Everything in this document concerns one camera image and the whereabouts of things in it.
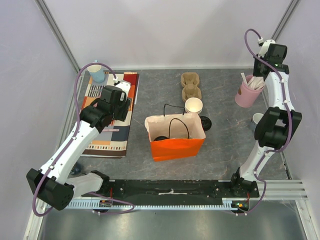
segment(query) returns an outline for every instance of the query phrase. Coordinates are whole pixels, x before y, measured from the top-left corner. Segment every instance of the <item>gray table surface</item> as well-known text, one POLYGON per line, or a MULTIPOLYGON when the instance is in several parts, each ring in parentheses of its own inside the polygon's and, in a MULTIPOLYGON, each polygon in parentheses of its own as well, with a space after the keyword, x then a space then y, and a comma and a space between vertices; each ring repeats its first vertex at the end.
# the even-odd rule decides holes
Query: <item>gray table surface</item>
MULTIPOLYGON (((83 172, 98 170, 112 179, 222 179, 232 174, 248 158, 255 139, 248 124, 255 113, 264 113, 266 105, 260 95, 254 106, 239 107, 235 102, 242 78, 250 69, 164 69, 138 70, 140 74, 137 104, 134 106, 127 145, 121 159, 81 157, 83 172), (161 115, 165 103, 184 106, 181 74, 196 72, 200 77, 203 110, 200 116, 212 121, 206 139, 195 157, 154 162, 151 156, 146 117, 161 115)), ((87 88, 84 81, 80 96, 87 88)), ((168 108, 168 114, 180 109, 168 108)), ((281 156, 274 154, 261 171, 267 180, 287 179, 281 156)))

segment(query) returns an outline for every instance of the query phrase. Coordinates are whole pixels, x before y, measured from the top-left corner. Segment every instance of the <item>paper bag handle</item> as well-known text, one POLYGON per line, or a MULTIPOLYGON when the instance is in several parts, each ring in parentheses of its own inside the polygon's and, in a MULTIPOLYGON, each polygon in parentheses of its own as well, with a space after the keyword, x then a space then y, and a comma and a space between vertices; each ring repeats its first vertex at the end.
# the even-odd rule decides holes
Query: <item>paper bag handle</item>
POLYGON ((165 117, 165 109, 166 109, 166 105, 170 106, 170 107, 174 107, 174 108, 181 108, 183 109, 183 113, 182 115, 185 115, 185 108, 183 106, 173 106, 173 105, 170 105, 170 104, 167 104, 165 103, 164 106, 163 106, 163 116, 165 117))
POLYGON ((170 139, 170 129, 171 129, 171 123, 172 123, 172 121, 173 120, 179 120, 180 122, 182 122, 182 124, 185 126, 185 128, 186 128, 186 131, 188 132, 188 139, 190 138, 190 134, 189 134, 189 129, 188 129, 188 127, 187 127, 187 125, 183 122, 183 121, 181 121, 179 118, 172 118, 171 119, 171 121, 170 121, 170 123, 169 123, 169 136, 168 136, 168 139, 170 139))

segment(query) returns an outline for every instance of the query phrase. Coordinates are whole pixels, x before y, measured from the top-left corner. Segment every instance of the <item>black cup lid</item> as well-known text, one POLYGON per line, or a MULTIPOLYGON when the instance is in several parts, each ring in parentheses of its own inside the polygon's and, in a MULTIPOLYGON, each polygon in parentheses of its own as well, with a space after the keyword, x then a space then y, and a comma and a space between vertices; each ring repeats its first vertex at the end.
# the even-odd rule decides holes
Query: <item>black cup lid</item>
POLYGON ((166 136, 157 136, 153 141, 161 141, 161 140, 166 140, 166 139, 169 139, 169 138, 166 136))
POLYGON ((211 120, 206 116, 201 116, 200 119, 201 119, 201 124, 202 124, 203 130, 208 131, 212 126, 211 120))

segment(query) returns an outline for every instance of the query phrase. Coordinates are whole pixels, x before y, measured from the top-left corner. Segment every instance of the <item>gray floor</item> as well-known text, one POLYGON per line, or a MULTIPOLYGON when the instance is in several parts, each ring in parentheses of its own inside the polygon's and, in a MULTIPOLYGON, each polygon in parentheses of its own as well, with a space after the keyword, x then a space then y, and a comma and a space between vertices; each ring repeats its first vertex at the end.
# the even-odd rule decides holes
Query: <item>gray floor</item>
MULTIPOLYGON (((139 70, 137 104, 129 133, 127 156, 121 159, 81 157, 85 173, 98 170, 112 179, 223 179, 228 180, 249 156, 255 140, 248 128, 254 113, 264 113, 262 96, 254 106, 241 108, 235 94, 241 84, 241 72, 250 69, 171 69, 139 70), (181 74, 196 72, 200 77, 203 111, 212 121, 206 140, 196 157, 154 162, 151 156, 146 117, 161 115, 165 103, 184 106, 181 74)), ((87 84, 82 85, 82 95, 87 84)), ((168 108, 168 114, 179 110, 168 108)), ((262 170, 262 178, 287 179, 281 156, 275 154, 262 170)))
POLYGON ((53 210, 38 240, 306 240, 294 201, 262 202, 248 216, 216 210, 137 210, 97 216, 53 210))

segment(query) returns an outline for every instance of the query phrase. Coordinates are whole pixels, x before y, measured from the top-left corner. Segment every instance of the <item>orange shopping bag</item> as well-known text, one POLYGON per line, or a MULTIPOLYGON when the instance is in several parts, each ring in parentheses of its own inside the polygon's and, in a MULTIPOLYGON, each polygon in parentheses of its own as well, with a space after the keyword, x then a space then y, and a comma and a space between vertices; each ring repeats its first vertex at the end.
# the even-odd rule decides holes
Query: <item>orange shopping bag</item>
POLYGON ((196 156, 205 141, 206 134, 197 113, 149 116, 144 125, 149 133, 154 161, 196 156))

